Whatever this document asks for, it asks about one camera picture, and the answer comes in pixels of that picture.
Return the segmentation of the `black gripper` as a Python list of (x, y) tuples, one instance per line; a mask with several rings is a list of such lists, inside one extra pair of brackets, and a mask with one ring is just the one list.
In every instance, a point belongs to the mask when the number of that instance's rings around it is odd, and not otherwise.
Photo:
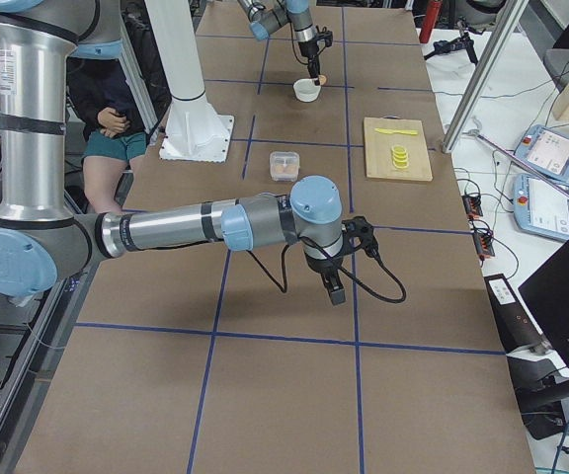
[(305, 260), (307, 265), (320, 275), (331, 303), (333, 305), (343, 304), (346, 301), (346, 294), (338, 275), (338, 268), (342, 265), (343, 258), (315, 259), (305, 255)]
[(317, 69), (320, 68), (320, 47), (318, 45), (318, 40), (312, 39), (309, 41), (300, 41), (298, 43), (298, 47), (302, 57), (305, 59), (308, 77), (312, 79), (314, 85), (320, 86), (320, 74), (317, 71)]

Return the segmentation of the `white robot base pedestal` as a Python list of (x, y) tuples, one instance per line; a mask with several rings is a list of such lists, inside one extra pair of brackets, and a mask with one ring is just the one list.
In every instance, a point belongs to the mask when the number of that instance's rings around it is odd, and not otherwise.
[(146, 9), (172, 99), (160, 157), (225, 161), (234, 117), (218, 114), (207, 99), (189, 3), (151, 0)]

